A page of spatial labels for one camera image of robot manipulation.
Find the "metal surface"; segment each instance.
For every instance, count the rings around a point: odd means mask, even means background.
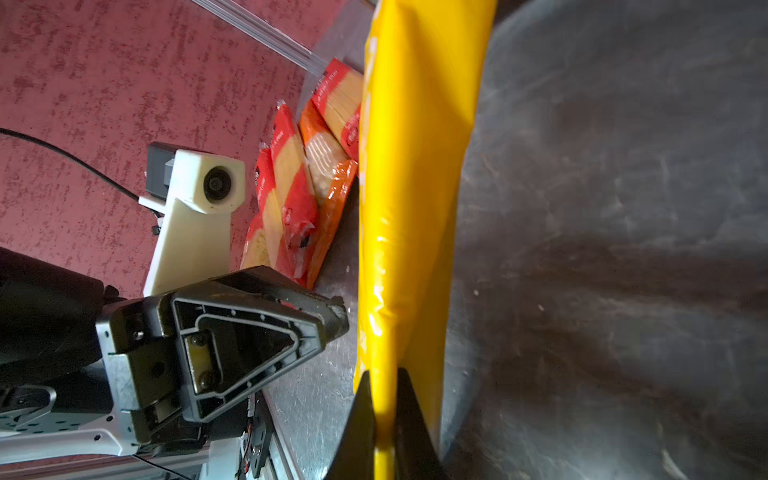
[[[499,19],[458,200],[450,476],[768,475],[766,13],[534,0]],[[350,323],[356,221],[317,285]],[[270,386],[308,480],[354,359],[350,333]]]
[[[66,390],[60,398],[59,391],[51,386],[12,389],[9,395],[4,396],[3,404],[18,408],[0,412],[0,430],[34,435],[68,432],[107,415],[111,410],[109,389],[93,383],[77,382],[73,377],[69,375],[64,379],[73,382],[76,389],[79,388],[77,398],[73,398],[72,392]],[[93,396],[102,398],[93,400]]]
[[[105,415],[85,425],[73,425],[77,430],[67,432],[19,434],[0,439],[0,463],[28,462],[40,458],[66,455],[133,455],[137,445],[124,434],[122,424],[115,419],[120,409],[115,407]]]
[[[153,458],[151,461],[190,478],[197,478],[200,467],[208,461],[208,445],[189,455]],[[156,467],[125,456],[82,455],[57,458],[49,462],[13,465],[2,471],[3,480],[159,480],[164,473]]]
[[[247,11],[232,0],[192,0],[217,17],[260,41],[310,74],[319,75],[328,61],[318,57],[299,42]]]
[[[120,442],[132,445],[148,445],[158,429],[170,425],[166,422],[168,405],[162,402],[166,397],[175,402],[171,409],[180,414],[173,343],[149,335],[136,340],[134,335],[157,330],[151,326],[160,322],[154,311],[156,305],[156,299],[148,300],[146,307],[143,300],[114,303],[96,323],[114,400],[110,424],[118,432]]]
[[[269,410],[270,417],[274,420],[276,418],[276,410],[274,402],[272,401],[272,396],[267,391],[263,391],[262,398]],[[270,463],[273,470],[276,472],[276,476],[286,480],[302,480],[303,476],[296,464],[296,458],[290,445],[286,443],[282,426],[273,421],[273,427],[275,429],[275,435],[272,437],[272,442],[270,443]]]

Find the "spaghetti package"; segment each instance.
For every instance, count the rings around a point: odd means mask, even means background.
[[[344,151],[359,159],[358,141],[362,75],[334,58],[317,82],[312,103]]]
[[[304,150],[312,174],[315,198],[318,206],[322,208],[335,177],[336,165],[349,160],[349,155],[336,141],[312,102],[307,103],[304,111],[301,112],[299,129],[304,139]]]
[[[266,231],[264,230],[261,210],[259,210],[248,226],[240,269],[243,270],[259,265],[270,265],[270,253],[266,248]]]
[[[357,175],[357,162],[344,153],[312,102],[301,113],[299,127],[320,205],[316,243],[306,272],[306,286],[312,289],[339,228],[349,188]]]
[[[269,265],[283,275],[293,278],[293,266],[283,242],[283,209],[277,195],[272,152],[266,144],[260,145],[255,173],[259,213],[253,219],[251,228],[248,229],[246,248],[251,250],[256,248],[256,245],[263,244],[268,256],[268,263],[264,265]],[[248,253],[246,251],[243,254],[243,262],[249,256]]]
[[[272,160],[283,221],[283,243],[292,267],[290,277],[302,283],[299,279],[306,273],[318,211],[304,145],[293,123],[293,113],[285,102],[278,105],[275,114]]]

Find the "red label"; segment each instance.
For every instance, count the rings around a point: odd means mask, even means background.
[[[354,160],[359,159],[358,143],[360,136],[360,107],[355,110],[355,114],[352,118],[346,122],[344,128],[341,130],[341,146],[344,151]]]
[[[288,249],[286,248],[286,243],[281,239],[280,250],[277,253],[277,263],[273,268],[288,278],[293,279],[294,268],[290,260],[291,259],[290,255],[288,254]]]
[[[259,211],[266,205],[266,196],[275,188],[275,170],[272,165],[272,154],[269,148],[259,152],[256,160],[256,199]]]
[[[317,82],[315,93],[312,95],[312,103],[315,104],[321,114],[326,113],[328,97],[336,90],[341,80],[344,79],[349,67],[334,58],[326,67],[325,73]]]
[[[306,169],[300,168],[283,205],[283,242],[293,265],[293,278],[306,272],[310,261],[307,247],[317,225],[317,202],[310,194],[308,180]]]
[[[275,134],[272,136],[272,154],[274,158],[280,156],[280,151],[286,142],[296,135],[296,125],[293,124],[293,112],[288,105],[282,104],[275,114]]]

